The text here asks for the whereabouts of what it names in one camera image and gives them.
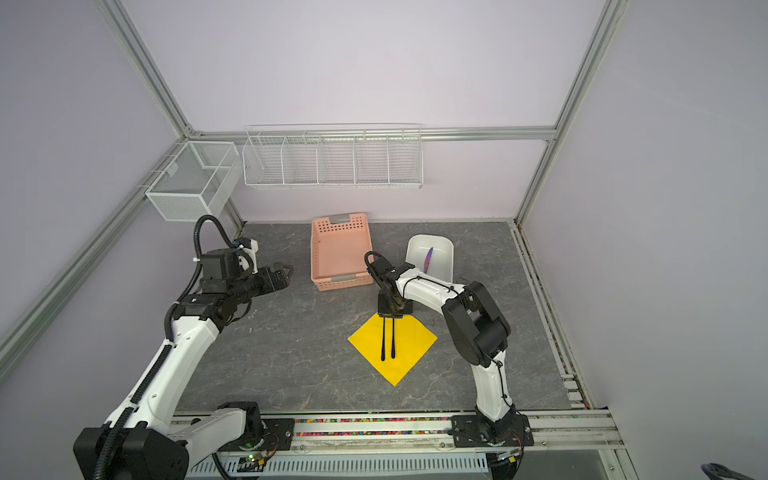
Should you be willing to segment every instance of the purple object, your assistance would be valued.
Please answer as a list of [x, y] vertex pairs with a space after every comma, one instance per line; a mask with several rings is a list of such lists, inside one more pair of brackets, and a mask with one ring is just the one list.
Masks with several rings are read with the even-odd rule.
[[434, 249], [434, 247], [430, 248], [429, 252], [427, 253], [427, 257], [424, 259], [424, 273], [427, 273], [427, 269], [429, 268], [429, 261], [432, 259], [432, 251]]

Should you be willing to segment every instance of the yellow cloth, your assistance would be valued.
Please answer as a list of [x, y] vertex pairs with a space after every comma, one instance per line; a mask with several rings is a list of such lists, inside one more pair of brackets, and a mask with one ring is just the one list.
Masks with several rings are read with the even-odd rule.
[[349, 341], [373, 365], [373, 368], [379, 370], [379, 373], [392, 383], [392, 386], [397, 386], [406, 373], [427, 353], [437, 337], [413, 316], [405, 315], [403, 318], [395, 319], [395, 358], [393, 359], [392, 319], [388, 318], [384, 330], [386, 359], [382, 362], [382, 322], [384, 321], [378, 314], [372, 316], [352, 334]]

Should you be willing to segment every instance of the pink plastic basket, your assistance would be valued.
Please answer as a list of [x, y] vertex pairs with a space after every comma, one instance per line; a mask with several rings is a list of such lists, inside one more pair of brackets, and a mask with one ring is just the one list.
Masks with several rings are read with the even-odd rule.
[[365, 214], [336, 215], [312, 222], [312, 281], [320, 291], [370, 285], [363, 259], [372, 249]]

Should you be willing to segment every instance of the gray marble tabletop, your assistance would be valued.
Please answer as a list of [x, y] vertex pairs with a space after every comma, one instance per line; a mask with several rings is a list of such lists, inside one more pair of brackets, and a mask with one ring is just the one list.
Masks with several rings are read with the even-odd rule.
[[[347, 337], [376, 312], [377, 287], [320, 292], [310, 278], [309, 224], [249, 224], [259, 265], [295, 267], [288, 288], [257, 297], [248, 316], [228, 326], [200, 361], [180, 411], [257, 401], [264, 412], [303, 410], [472, 409], [470, 365], [455, 351], [442, 315], [416, 304], [413, 315], [437, 341], [393, 387]], [[374, 250], [405, 261], [411, 236], [429, 233], [454, 244], [454, 281], [485, 285], [511, 326], [506, 371], [520, 409], [569, 409], [509, 226], [478, 223], [371, 223]]]

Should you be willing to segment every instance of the wire rack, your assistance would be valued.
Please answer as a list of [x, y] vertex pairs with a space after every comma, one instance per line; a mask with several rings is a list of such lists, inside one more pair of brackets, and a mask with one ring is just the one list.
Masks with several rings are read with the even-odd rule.
[[253, 188], [421, 187], [423, 154], [418, 125], [246, 127], [245, 183]]
[[194, 222], [217, 216], [243, 171], [233, 142], [188, 141], [147, 189], [165, 220]]

